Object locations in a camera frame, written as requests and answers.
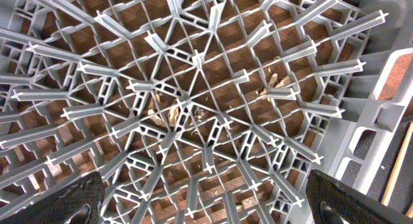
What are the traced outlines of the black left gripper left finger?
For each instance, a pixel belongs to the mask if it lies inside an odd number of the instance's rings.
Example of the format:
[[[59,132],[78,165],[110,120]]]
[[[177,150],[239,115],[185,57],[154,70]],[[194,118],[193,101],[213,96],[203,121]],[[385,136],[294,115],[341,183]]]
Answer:
[[[2,219],[1,223],[97,223],[104,197],[101,175],[93,172]]]

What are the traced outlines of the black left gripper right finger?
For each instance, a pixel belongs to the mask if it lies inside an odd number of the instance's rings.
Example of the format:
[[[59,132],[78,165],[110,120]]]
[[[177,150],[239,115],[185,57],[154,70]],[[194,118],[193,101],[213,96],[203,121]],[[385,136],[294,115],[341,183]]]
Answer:
[[[412,224],[412,218],[384,206],[320,170],[311,170],[306,195],[315,224]]]

